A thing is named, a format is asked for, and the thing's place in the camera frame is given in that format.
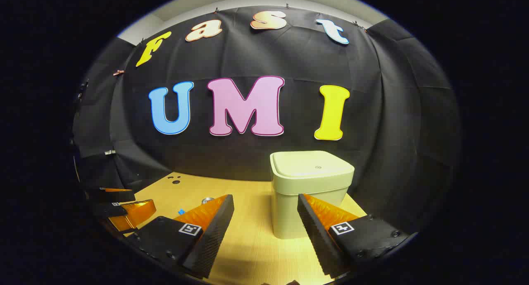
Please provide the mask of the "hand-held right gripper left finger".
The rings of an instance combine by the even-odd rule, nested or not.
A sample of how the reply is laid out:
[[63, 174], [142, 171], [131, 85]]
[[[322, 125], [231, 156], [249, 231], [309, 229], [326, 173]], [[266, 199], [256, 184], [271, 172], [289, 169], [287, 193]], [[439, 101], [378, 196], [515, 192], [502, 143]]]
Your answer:
[[171, 272], [209, 278], [233, 212], [233, 195], [223, 195], [174, 219], [159, 216], [126, 239]]

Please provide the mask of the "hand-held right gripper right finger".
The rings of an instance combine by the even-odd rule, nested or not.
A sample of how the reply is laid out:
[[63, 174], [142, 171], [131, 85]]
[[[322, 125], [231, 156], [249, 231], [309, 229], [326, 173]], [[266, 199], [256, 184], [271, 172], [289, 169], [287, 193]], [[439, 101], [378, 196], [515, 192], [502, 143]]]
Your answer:
[[374, 215], [353, 215], [312, 195], [298, 195], [297, 211], [324, 274], [338, 279], [367, 273], [410, 240]]

